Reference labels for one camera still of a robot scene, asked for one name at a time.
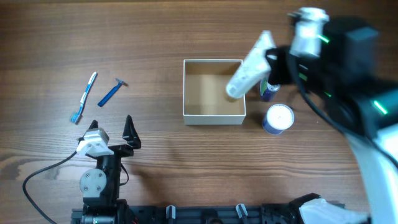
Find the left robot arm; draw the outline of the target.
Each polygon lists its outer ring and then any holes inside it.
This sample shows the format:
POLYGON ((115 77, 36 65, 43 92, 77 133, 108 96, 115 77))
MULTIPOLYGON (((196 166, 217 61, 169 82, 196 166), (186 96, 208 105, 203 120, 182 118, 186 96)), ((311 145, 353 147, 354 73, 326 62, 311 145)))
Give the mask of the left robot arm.
POLYGON ((83 208, 72 211, 72 223, 139 223, 125 199, 119 198, 123 157, 132 157, 141 148, 141 140, 135 130, 132 117, 127 116, 124 125, 125 144, 109 146, 109 136, 94 120, 86 133, 78 140, 76 153, 96 160, 96 167, 80 178, 83 208))

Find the blue jar white lid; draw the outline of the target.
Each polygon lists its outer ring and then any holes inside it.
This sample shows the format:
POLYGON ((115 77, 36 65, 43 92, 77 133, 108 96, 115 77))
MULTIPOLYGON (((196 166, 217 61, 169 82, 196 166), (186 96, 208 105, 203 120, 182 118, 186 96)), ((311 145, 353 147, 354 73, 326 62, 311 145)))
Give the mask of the blue jar white lid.
POLYGON ((262 121, 262 127, 269 134, 280 135, 293 125, 294 120, 295 116, 291 108, 287 105, 275 104, 268 109, 262 121))

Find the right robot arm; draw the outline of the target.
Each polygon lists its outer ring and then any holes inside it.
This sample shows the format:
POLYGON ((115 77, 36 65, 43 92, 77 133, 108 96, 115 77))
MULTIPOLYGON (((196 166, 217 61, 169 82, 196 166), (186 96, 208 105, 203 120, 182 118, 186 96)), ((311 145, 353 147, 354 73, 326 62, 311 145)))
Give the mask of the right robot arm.
POLYGON ((397 82, 378 77, 378 31, 356 16, 292 14, 294 39, 273 48, 273 84, 295 84, 307 105, 348 141, 371 212, 359 223, 397 222, 397 82))

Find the clear bottle green label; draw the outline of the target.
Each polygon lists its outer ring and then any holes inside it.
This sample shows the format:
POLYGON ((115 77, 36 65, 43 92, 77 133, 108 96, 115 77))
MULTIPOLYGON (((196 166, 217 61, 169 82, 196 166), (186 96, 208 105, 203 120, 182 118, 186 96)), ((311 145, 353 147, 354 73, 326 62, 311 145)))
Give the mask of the clear bottle green label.
POLYGON ((271 85, 266 78, 263 78, 260 82, 259 92, 263 101, 272 101, 279 90, 280 85, 271 85))

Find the blue white toothbrush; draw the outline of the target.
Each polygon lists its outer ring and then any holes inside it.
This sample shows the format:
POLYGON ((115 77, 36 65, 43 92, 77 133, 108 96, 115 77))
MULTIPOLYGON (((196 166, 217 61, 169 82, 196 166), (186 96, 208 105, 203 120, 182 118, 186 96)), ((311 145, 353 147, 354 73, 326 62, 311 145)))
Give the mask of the blue white toothbrush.
POLYGON ((80 119, 82 117, 82 112, 84 110, 85 107, 85 102, 86 102, 86 98, 91 90, 91 87, 97 77, 98 73, 97 72, 93 72, 93 74, 91 75, 90 79, 88 80, 88 84, 86 86, 85 92, 83 93, 81 99, 80 99, 80 107, 79 110, 75 113, 72 114, 70 121, 73 124, 78 124, 80 122, 80 119))

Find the white cream tube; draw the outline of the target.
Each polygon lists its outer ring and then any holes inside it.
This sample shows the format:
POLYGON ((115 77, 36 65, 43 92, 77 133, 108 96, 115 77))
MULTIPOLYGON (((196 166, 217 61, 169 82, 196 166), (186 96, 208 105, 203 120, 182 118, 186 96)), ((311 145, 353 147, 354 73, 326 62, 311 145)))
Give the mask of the white cream tube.
POLYGON ((275 48, 272 34, 264 30, 242 64, 226 85, 226 94, 230 98, 243 97, 256 83, 268 77, 271 66, 266 59, 266 51, 275 48))

